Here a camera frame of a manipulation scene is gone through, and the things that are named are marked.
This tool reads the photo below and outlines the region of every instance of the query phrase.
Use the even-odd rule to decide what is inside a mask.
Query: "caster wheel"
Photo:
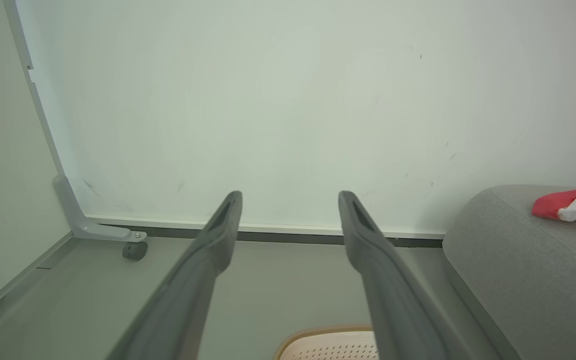
[[[143,241],[138,243],[126,243],[123,246],[121,255],[123,255],[125,259],[139,261],[144,258],[146,251],[148,251],[148,244]]]

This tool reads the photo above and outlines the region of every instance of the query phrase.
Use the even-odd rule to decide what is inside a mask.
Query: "perforated basket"
[[[375,334],[370,325],[312,328],[286,339],[273,360],[377,360]]]

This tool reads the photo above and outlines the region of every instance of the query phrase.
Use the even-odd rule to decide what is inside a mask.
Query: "floor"
[[[0,359],[103,360],[190,243],[153,237],[146,257],[132,262],[122,258],[122,243],[73,241],[51,269],[38,269],[32,289],[0,306]],[[395,250],[454,315],[455,326],[481,337],[446,281],[442,249]],[[343,246],[238,241],[217,278],[199,359],[269,360],[299,330],[358,323],[370,323],[370,315]]]

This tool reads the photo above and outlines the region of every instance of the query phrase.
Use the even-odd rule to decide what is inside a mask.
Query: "white wall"
[[[443,233],[487,187],[576,186],[576,1],[18,3],[94,217],[201,223],[238,189],[242,223],[308,232],[348,189]]]
[[[70,232],[55,176],[0,0],[0,289]]]

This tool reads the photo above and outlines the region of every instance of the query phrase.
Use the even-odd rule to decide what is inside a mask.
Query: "gray upholstery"
[[[576,223],[531,214],[537,198],[567,190],[512,185],[482,191],[443,240],[448,261],[498,330],[481,312],[473,314],[493,341],[501,331],[523,360],[576,359]],[[502,355],[513,357],[512,351]]]
[[[468,285],[466,285],[462,277],[455,271],[455,268],[453,268],[447,259],[444,263],[445,274],[450,280],[453,289],[457,291],[461,300],[470,310],[470,313],[477,319],[478,324],[485,331],[499,356],[503,360],[520,360],[521,358],[515,348],[508,342],[508,339],[499,329],[499,326],[497,326],[492,317],[490,317],[489,313],[486,312],[486,309],[483,308],[482,304],[477,300],[471,289],[468,288]]]

